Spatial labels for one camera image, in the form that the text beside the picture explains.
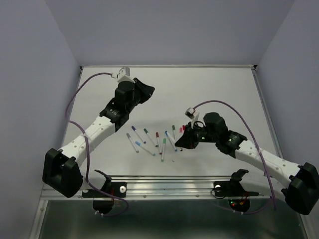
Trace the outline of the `pink cap pen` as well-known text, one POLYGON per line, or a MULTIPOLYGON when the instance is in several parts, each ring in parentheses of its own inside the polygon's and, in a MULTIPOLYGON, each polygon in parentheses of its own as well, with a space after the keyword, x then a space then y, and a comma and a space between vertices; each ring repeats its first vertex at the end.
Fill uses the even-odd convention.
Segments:
POLYGON ((180 127, 180 128, 179 128, 179 139, 181 139, 182 135, 183 135, 183 128, 180 127))

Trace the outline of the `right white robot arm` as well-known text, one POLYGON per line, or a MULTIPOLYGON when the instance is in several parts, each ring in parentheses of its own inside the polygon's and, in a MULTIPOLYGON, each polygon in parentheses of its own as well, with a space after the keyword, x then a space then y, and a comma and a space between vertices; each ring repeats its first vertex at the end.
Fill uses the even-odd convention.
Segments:
POLYGON ((247 169, 237 170, 229 180, 214 184, 214 197, 228 198, 231 209, 242 213, 248 211, 250 197, 265 195, 286 202, 299 214, 310 214, 319 200, 319 174, 312 164, 299 165, 261 149, 244 135, 229 130, 218 113, 205 114, 203 122, 192 108, 185 115, 191 121, 175 143, 177 147, 195 149, 201 142, 213 143, 221 153, 262 171, 253 177, 247 169))

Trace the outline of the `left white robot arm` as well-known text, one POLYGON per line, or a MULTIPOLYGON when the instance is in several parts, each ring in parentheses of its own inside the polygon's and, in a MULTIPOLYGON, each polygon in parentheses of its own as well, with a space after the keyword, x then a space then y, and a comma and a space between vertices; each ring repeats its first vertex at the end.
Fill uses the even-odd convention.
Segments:
POLYGON ((116 133, 128 121, 132 110, 148 101, 154 91, 154 87, 137 78, 119 80, 114 97, 87 129, 60 149, 47 151, 42 181, 67 198, 74 196, 83 184, 82 163, 89 162, 90 153, 116 133))

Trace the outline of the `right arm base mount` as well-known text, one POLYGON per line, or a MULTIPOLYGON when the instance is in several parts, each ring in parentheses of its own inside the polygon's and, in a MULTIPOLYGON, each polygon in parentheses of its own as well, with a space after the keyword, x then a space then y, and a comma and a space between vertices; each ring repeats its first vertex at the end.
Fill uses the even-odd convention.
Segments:
POLYGON ((226 181, 214 182, 210 194, 218 200, 228 198, 230 209, 235 213, 254 214, 248 212, 250 209, 250 197, 257 197, 260 194, 254 191, 246 191, 240 184, 245 174, 249 173, 246 169, 239 169, 231 175, 231 178, 226 181))

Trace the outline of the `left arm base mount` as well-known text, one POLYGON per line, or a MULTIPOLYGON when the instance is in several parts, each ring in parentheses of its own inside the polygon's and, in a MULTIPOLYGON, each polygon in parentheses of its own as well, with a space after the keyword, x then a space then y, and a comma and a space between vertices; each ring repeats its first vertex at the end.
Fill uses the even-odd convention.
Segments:
POLYGON ((90 189, 83 190, 81 195, 83 198, 93 200, 92 208, 95 215, 112 217, 126 212, 129 208, 129 203, 125 199, 127 182, 113 181, 111 176, 104 172, 100 170, 95 171, 105 177, 103 186, 98 189, 89 183, 90 189))

